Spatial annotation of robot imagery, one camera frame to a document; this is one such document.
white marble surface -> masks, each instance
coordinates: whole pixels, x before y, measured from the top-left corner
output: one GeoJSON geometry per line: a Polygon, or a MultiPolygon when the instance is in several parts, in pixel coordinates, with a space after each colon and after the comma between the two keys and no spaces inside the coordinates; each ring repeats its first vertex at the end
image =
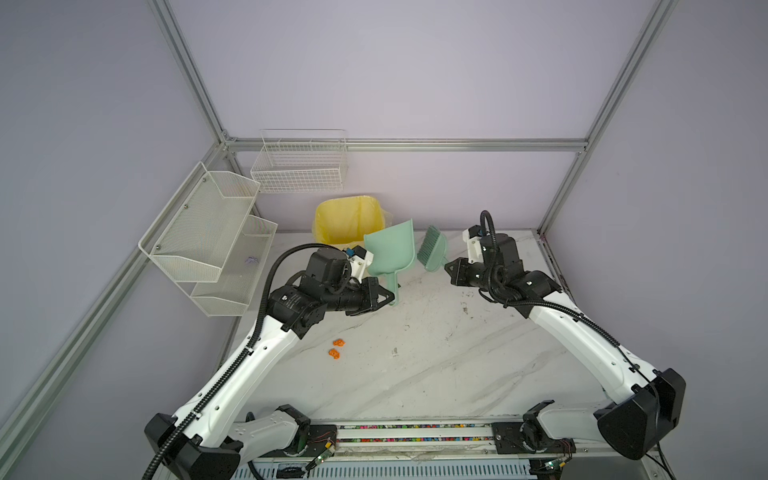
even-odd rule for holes
{"type": "MultiPolygon", "coordinates": [[[[466,257],[461,232],[444,232],[448,259],[466,257]]],[[[526,270],[549,269],[530,230],[505,232],[518,241],[526,270]]],[[[423,232],[416,232],[416,246],[423,232]]],[[[266,271],[285,250],[313,241],[310,233],[278,233],[261,284],[240,323],[233,348],[256,319],[266,271]]],[[[306,267],[314,250],[280,266],[273,289],[306,267]]],[[[522,414],[545,399],[604,399],[597,380],[559,342],[514,309],[453,286],[422,264],[399,274],[400,304],[361,316],[330,312],[262,382],[245,412],[257,417],[290,403],[316,419],[407,419],[522,414]],[[333,347],[341,338],[344,347],[333,347]],[[336,348],[341,358],[328,351],[336,348]]]]}

white wire shelf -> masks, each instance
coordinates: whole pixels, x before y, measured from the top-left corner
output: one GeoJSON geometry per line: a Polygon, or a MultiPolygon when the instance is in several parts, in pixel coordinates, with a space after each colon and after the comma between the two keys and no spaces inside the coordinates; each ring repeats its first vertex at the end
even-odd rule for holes
{"type": "Polygon", "coordinates": [[[219,280],[259,190],[250,178],[202,168],[202,177],[154,244],[146,244],[149,232],[139,242],[176,283],[219,280]]]}
{"type": "Polygon", "coordinates": [[[277,223],[246,217],[219,281],[197,283],[189,294],[206,315],[241,316],[248,310],[276,230],[277,223]]]}
{"type": "Polygon", "coordinates": [[[264,130],[250,170],[268,194],[341,191],[346,178],[346,132],[264,130]]]}

lavender wall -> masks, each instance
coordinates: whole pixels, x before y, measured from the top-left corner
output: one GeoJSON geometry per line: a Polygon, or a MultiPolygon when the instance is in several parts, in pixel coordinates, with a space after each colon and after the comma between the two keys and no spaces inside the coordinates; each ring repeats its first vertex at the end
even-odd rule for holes
{"type": "Polygon", "coordinates": [[[586,135],[654,1],[171,3],[238,137],[525,138],[586,135]]]}
{"type": "Polygon", "coordinates": [[[548,235],[581,307],[687,380],[678,478],[765,474],[766,24],[681,1],[548,235]]]}
{"type": "MultiPolygon", "coordinates": [[[[141,0],[0,2],[0,45],[2,424],[213,138],[141,0]]],[[[148,267],[13,478],[141,476],[230,325],[148,267]]]]}

green dustpan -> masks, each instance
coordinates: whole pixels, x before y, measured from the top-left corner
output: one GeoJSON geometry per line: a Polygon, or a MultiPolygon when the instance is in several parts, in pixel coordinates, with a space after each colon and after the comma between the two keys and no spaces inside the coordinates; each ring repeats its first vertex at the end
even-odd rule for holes
{"type": "Polygon", "coordinates": [[[366,250],[373,253],[373,263],[368,267],[368,273],[386,278],[386,289],[395,294],[395,301],[389,305],[397,305],[400,300],[397,294],[397,273],[409,268],[416,259],[413,220],[368,233],[363,239],[366,250]]]}

yellow trash bin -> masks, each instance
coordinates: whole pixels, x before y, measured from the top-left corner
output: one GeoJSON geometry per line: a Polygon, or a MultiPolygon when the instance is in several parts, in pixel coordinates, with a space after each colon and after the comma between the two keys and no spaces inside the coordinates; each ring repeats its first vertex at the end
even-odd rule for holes
{"type": "Polygon", "coordinates": [[[334,198],[317,206],[312,233],[315,241],[347,248],[363,245],[364,235],[384,230],[391,222],[392,215],[374,197],[334,198]]]}

